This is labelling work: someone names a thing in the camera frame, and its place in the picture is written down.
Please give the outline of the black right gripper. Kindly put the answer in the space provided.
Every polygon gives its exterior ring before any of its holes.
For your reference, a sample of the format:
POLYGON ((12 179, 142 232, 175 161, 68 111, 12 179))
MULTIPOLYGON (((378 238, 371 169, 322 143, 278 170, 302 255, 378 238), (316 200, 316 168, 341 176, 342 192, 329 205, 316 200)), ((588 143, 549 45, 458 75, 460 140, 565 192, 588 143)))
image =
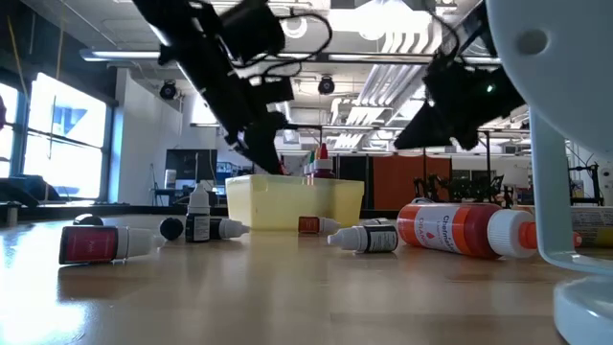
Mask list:
POLYGON ((466 67, 454 59, 434 59, 423 78, 430 105, 425 101, 411 122, 397 136, 397 150, 445 147, 454 138, 464 150, 472 150, 478 143, 478 125, 471 115, 469 103, 476 97, 476 89, 484 71, 466 67))

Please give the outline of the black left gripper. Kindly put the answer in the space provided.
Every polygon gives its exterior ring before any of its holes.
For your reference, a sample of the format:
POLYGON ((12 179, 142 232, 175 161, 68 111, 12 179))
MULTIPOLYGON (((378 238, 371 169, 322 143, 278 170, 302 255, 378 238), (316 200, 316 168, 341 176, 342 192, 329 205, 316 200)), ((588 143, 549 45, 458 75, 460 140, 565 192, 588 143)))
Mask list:
POLYGON ((191 48, 191 84, 225 128, 226 140, 238 142, 238 152, 267 173, 283 174, 274 141, 287 119, 268 106, 294 99, 290 78, 256 79, 254 85, 238 76, 218 49, 191 48))

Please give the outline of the large red food coloring bottle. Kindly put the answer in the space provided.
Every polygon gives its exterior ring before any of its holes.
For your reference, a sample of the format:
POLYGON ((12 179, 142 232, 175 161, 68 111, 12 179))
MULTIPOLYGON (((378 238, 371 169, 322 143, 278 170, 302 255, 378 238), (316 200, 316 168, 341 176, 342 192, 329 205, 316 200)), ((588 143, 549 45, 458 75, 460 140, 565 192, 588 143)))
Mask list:
POLYGON ((320 147, 320 159, 313 163, 312 174, 315 178, 334 178, 333 161, 329 158, 327 145, 322 143, 320 147))

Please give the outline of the large orange food coloring bottle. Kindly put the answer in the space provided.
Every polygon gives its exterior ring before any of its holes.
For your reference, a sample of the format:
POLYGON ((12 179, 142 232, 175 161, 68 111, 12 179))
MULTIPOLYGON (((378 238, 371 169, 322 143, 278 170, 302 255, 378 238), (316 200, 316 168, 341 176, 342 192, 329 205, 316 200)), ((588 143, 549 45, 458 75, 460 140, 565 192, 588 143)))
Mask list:
POLYGON ((526 259, 537 251, 534 216, 490 203, 407 204, 397 230, 409 245, 480 259, 526 259))

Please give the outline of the orange partition panel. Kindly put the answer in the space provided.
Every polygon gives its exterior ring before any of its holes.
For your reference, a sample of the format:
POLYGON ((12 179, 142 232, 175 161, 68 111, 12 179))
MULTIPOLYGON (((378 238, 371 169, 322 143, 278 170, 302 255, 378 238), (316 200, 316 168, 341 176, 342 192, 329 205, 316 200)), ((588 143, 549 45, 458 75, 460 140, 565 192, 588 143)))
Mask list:
POLYGON ((374 179, 374 207, 377 210, 399 210, 415 197, 414 180, 436 174, 449 178, 450 158, 433 156, 375 156, 372 172, 374 179))

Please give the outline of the yellow plastic bin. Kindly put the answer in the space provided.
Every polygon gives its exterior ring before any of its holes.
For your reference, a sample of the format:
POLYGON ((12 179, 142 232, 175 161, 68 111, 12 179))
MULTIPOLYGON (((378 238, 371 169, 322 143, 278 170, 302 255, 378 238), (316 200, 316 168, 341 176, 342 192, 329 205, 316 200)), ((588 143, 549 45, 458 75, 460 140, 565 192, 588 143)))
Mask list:
POLYGON ((300 217, 358 223, 362 181, 252 174, 225 181, 228 216, 254 231, 296 231, 300 217))

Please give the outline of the black monitor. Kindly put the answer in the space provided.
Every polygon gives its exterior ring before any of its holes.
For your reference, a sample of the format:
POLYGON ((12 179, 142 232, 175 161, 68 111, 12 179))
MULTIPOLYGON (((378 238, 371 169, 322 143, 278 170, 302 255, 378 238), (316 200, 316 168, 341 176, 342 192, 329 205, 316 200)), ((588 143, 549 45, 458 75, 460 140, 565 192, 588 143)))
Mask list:
POLYGON ((168 149, 165 169, 175 171, 176 186, 193 187, 204 181, 213 187, 216 180, 216 149, 168 149))

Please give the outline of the black partition panel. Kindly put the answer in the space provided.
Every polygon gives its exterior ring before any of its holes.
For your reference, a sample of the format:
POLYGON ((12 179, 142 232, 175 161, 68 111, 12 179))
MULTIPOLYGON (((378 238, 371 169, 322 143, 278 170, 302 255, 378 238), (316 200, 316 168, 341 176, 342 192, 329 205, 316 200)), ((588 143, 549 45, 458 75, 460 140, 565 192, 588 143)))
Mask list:
POLYGON ((374 163, 369 155, 339 155, 336 158, 336 176, 340 179, 361 181, 364 192, 361 209, 374 207, 374 163))

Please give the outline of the small orange label dropper bottle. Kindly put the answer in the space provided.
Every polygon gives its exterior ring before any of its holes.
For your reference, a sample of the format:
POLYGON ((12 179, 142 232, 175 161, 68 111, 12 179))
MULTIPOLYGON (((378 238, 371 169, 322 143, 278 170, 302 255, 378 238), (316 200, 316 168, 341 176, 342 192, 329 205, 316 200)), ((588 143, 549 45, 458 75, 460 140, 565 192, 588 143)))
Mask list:
POLYGON ((341 224, 332 218, 304 216, 298 219, 298 233, 301 235, 326 235, 340 228, 341 224))

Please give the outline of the small black label dropper bottle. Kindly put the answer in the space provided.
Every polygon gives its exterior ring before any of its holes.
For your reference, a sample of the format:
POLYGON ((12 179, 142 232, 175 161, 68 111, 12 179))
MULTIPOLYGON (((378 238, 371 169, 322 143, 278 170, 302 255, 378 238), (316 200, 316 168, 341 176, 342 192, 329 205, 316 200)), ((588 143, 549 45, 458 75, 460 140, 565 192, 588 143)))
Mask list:
POLYGON ((356 253, 390 253, 397 248, 398 234, 391 224, 357 225, 328 235, 328 244, 356 253))

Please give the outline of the ceiling light strip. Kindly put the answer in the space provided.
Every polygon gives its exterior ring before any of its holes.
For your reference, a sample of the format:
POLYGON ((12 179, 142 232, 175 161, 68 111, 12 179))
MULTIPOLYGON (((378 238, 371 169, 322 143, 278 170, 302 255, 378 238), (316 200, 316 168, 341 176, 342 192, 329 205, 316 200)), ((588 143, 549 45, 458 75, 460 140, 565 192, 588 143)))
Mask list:
POLYGON ((82 59, 90 62, 101 61, 145 61, 157 60, 157 51, 100 51, 92 49, 81 49, 79 54, 82 59))

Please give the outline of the bright window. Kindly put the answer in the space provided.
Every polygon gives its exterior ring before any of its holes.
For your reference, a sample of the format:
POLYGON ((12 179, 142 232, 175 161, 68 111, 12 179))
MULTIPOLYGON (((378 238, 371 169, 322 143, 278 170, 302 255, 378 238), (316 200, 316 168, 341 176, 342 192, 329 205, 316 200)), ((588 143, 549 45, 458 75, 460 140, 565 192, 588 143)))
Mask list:
POLYGON ((13 147, 13 125, 16 120, 18 91, 0 83, 0 96, 6 111, 6 124, 0 130, 0 177, 8 177, 11 172, 11 157, 13 147))
POLYGON ((39 73, 32 83, 23 173, 60 196, 101 193, 106 103, 39 73))

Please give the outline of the small red label dropper bottle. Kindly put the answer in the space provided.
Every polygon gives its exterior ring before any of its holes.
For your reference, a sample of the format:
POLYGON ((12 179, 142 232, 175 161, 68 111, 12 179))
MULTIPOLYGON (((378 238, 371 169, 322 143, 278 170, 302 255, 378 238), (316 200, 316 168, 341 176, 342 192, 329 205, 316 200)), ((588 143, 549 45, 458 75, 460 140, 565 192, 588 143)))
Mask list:
POLYGON ((71 225, 62 228, 60 265, 106 264, 146 256, 166 239, 148 229, 127 226, 71 225))

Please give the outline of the black background station frame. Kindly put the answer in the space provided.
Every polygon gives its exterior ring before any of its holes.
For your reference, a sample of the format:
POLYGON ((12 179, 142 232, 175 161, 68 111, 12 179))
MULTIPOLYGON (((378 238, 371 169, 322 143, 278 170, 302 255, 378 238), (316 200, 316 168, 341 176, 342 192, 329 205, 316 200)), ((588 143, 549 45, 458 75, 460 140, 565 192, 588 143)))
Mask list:
POLYGON ((476 145, 465 149, 457 138, 445 139, 436 145, 399 149, 396 139, 403 131, 401 126, 341 126, 296 124, 279 130, 275 137, 277 152, 281 157, 315 152, 322 143, 329 146, 332 156, 338 155, 485 155, 487 163, 494 154, 493 137, 490 131, 477 132, 476 145))

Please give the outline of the black metal table frame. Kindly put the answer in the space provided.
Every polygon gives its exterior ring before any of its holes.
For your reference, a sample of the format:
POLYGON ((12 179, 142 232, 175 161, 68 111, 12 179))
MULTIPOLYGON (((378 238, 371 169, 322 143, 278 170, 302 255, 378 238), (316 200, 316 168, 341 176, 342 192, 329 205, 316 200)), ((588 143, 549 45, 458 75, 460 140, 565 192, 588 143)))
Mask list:
POLYGON ((92 214, 99 218, 116 216, 185 216, 185 205, 175 206, 139 206, 128 204, 49 204, 27 207, 15 203, 0 202, 0 226, 9 224, 9 217, 16 216, 17 221, 45 221, 73 219, 81 214, 92 214))

